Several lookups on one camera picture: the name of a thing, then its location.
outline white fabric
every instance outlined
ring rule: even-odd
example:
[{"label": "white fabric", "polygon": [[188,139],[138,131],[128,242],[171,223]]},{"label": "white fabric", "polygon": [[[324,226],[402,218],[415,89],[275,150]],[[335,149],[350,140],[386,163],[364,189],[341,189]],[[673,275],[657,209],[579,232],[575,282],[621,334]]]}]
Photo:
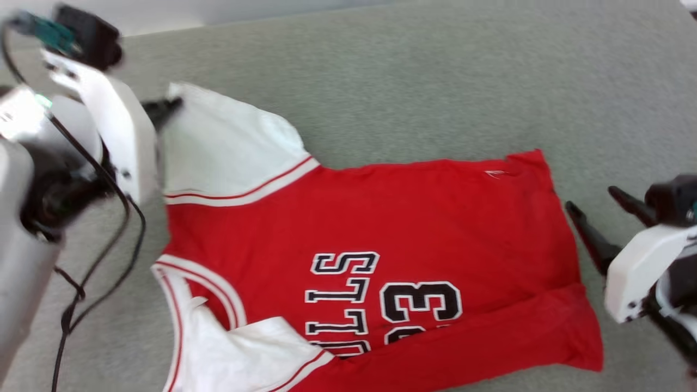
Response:
[{"label": "white fabric", "polygon": [[334,356],[309,344],[281,317],[225,331],[186,279],[157,264],[167,295],[175,350],[165,392],[288,391]]},{"label": "white fabric", "polygon": [[281,116],[191,84],[170,85],[168,96],[183,106],[160,138],[165,196],[245,195],[309,158]]}]

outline red jersey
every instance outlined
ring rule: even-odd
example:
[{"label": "red jersey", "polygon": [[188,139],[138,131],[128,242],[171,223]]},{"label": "red jersey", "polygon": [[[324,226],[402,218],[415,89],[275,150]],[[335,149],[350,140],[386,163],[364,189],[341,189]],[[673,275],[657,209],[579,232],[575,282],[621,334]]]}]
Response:
[{"label": "red jersey", "polygon": [[[189,379],[171,375],[171,389],[433,391],[533,365],[601,368],[541,151],[333,170],[281,117],[193,86],[173,93],[186,104],[164,131],[171,242],[154,270],[189,331],[173,365]],[[206,315],[182,316],[181,301]],[[197,328],[224,338],[200,343]],[[247,351],[194,374],[193,361],[216,360],[187,353],[187,339],[215,351],[239,346],[240,331],[256,339]],[[292,344],[258,345],[280,336]],[[264,370],[265,356],[282,362],[276,346],[302,354]],[[227,378],[245,372],[258,380]]]}]

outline white jersey trim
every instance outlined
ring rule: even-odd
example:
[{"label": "white jersey trim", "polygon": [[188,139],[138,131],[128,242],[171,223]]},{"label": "white jersey trim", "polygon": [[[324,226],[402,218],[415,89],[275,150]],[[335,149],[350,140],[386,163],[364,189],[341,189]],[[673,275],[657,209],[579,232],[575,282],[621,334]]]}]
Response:
[{"label": "white jersey trim", "polygon": [[241,206],[259,201],[270,194],[285,188],[302,176],[319,166],[319,162],[311,156],[306,157],[290,170],[266,181],[249,192],[239,195],[216,196],[203,192],[190,191],[186,193],[166,193],[166,204],[202,204],[211,207]]},{"label": "white jersey trim", "polygon": [[222,303],[227,314],[230,328],[247,325],[247,315],[237,291],[222,276],[206,267],[172,255],[162,255],[153,265],[153,269],[173,271],[192,280],[212,292]]},{"label": "white jersey trim", "polygon": [[[167,376],[167,382],[164,385],[163,392],[174,392],[176,388],[177,379],[180,376],[180,371],[182,371],[182,362],[184,361],[182,356],[185,355],[185,348],[183,346],[185,340],[185,321],[183,316],[183,306],[187,306],[186,299],[192,299],[191,291],[188,285],[185,283],[185,278],[188,278],[186,272],[178,269],[172,269],[167,266],[153,265],[152,271],[159,282],[164,296],[167,299],[167,304],[169,305],[170,314],[172,318],[172,324],[174,326],[174,350],[172,353],[171,365],[169,368],[169,375]],[[287,392],[290,391],[295,385],[304,380],[308,375],[317,370],[318,368],[326,365],[334,359],[334,355],[326,350],[322,349],[314,358],[302,364],[293,375],[285,382],[279,382],[279,386],[271,387],[271,389],[266,390],[266,392]]]},{"label": "white jersey trim", "polygon": [[164,384],[163,392],[171,392],[174,382],[176,381],[177,375],[179,373],[179,365],[181,363],[182,355],[182,344],[183,344],[183,332],[182,332],[182,319],[181,311],[179,310],[178,301],[174,298],[174,288],[171,286],[171,282],[167,278],[167,273],[164,271],[158,271],[152,268],[155,277],[158,280],[164,292],[164,297],[167,299],[167,305],[169,306],[169,314],[172,318],[172,326],[174,327],[174,349],[172,351],[172,360],[169,364],[169,374],[167,375],[167,382]]},{"label": "white jersey trim", "polygon": [[332,359],[334,355],[329,352],[322,350],[317,356],[315,356],[311,361],[305,362],[304,365],[298,369],[298,371],[293,375],[293,377],[283,383],[281,386],[277,386],[274,389],[269,390],[269,392],[287,392],[290,391],[295,385],[304,380],[310,373],[314,372],[316,369],[326,365]]}]

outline white wall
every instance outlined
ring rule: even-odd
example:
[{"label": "white wall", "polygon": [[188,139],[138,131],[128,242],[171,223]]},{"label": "white wall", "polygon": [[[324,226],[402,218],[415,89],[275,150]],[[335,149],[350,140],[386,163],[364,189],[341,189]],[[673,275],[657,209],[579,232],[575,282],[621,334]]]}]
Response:
[{"label": "white wall", "polygon": [[[116,26],[123,35],[187,29],[403,0],[66,0]],[[23,8],[48,16],[57,0],[0,0],[0,15]]]}]

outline white shoulder panel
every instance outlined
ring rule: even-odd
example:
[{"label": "white shoulder panel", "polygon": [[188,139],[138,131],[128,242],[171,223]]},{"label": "white shoulder panel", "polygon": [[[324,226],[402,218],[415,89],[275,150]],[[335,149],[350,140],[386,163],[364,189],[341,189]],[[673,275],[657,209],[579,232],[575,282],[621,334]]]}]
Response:
[{"label": "white shoulder panel", "polygon": [[160,138],[165,196],[246,195],[309,158],[286,119],[191,84]]}]

